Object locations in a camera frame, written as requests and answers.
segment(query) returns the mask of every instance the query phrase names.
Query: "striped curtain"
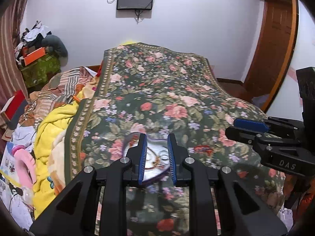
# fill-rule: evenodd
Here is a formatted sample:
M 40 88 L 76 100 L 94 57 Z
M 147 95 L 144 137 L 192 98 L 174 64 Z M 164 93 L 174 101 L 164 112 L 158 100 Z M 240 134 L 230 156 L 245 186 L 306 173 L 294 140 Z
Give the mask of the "striped curtain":
M 20 42 L 20 25 L 27 0 L 13 0 L 0 18 L 0 109 L 17 90 L 28 97 L 21 72 L 15 64 L 14 48 Z M 0 128 L 5 127 L 0 117 Z

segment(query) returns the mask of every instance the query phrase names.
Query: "striped blanket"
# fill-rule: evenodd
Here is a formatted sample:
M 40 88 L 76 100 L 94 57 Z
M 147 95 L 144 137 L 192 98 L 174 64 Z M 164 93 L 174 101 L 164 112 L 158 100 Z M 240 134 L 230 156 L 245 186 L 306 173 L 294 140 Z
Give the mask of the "striped blanket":
M 31 103 L 25 107 L 19 123 L 34 126 L 37 131 L 40 123 L 54 108 L 70 104 L 73 96 L 91 80 L 92 76 L 84 67 L 56 74 L 41 91 L 30 94 Z

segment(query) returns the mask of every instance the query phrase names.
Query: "green cloth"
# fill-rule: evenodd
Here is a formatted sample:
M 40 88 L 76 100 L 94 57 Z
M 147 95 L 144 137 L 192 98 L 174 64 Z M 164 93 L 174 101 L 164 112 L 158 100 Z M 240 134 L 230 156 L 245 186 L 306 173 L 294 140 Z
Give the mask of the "green cloth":
M 60 70 L 59 59 L 54 55 L 46 54 L 32 64 L 20 69 L 27 88 L 46 83 Z
M 145 44 L 108 50 L 94 97 L 81 101 L 67 129 L 66 184 L 84 166 L 98 169 L 122 157 L 132 132 L 146 133 L 148 147 L 174 133 L 191 157 L 213 168 L 231 167 L 277 212 L 284 173 L 261 165 L 251 146 L 227 139 L 225 129 L 235 118 L 266 116 L 228 95 L 204 57 Z M 148 155 L 154 155 L 149 148 Z M 189 235 L 188 188 L 174 187 L 168 173 L 143 189 L 128 187 L 126 198 L 128 235 Z

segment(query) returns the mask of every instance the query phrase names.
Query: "white wall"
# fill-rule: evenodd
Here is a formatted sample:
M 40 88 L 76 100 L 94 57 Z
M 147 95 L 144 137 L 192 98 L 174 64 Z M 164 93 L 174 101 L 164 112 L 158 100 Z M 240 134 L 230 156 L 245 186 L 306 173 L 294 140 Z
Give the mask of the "white wall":
M 106 1 L 28 0 L 27 25 L 42 20 L 61 38 L 69 52 L 63 70 L 98 65 L 104 50 L 133 40 L 197 53 L 216 77 L 241 80 L 256 48 L 260 0 L 154 0 L 139 24 L 134 12 L 116 12 L 116 2 Z
M 299 1 L 299 26 L 290 67 L 297 70 L 310 66 L 315 66 L 315 20 Z M 297 82 L 286 75 L 267 115 L 302 120 L 303 107 L 299 97 Z
M 25 7 L 23 19 L 22 19 L 21 26 L 20 26 L 20 37 L 25 32 L 25 28 L 28 28 L 30 30 L 33 27 L 33 26 L 28 26 L 28 24 L 27 24 L 27 12 L 26 12 L 26 10 L 27 10 L 27 6 Z

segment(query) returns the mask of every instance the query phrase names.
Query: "bed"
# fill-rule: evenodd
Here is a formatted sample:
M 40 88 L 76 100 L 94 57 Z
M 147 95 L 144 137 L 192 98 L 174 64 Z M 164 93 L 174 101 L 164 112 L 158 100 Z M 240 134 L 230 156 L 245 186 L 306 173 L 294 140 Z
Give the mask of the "bed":
M 127 188 L 129 236 L 188 235 L 189 193 L 170 178 L 169 133 L 205 165 L 233 168 L 275 213 L 283 204 L 284 173 L 262 166 L 251 146 L 225 136 L 235 118 L 266 115 L 228 95 L 202 56 L 121 45 L 104 52 L 95 77 L 83 67 L 63 72 L 33 99 L 20 123 L 37 132 L 35 218 L 85 166 L 109 166 L 137 144 L 140 133 L 147 134 L 150 149 L 145 188 Z
M 278 212 L 284 173 L 262 166 L 250 146 L 226 138 L 225 129 L 238 117 L 266 118 L 229 96 L 204 57 L 143 43 L 107 50 L 95 94 L 80 102 L 65 135 L 65 182 L 84 166 L 101 168 L 122 157 L 136 144 L 133 132 L 152 141 L 174 133 L 192 157 L 207 166 L 232 167 Z M 148 176 L 147 187 L 127 189 L 128 235 L 186 235 L 188 189 L 173 186 L 163 154 L 151 155 L 159 156 L 154 165 L 160 167 Z M 151 167 L 146 164 L 145 173 Z

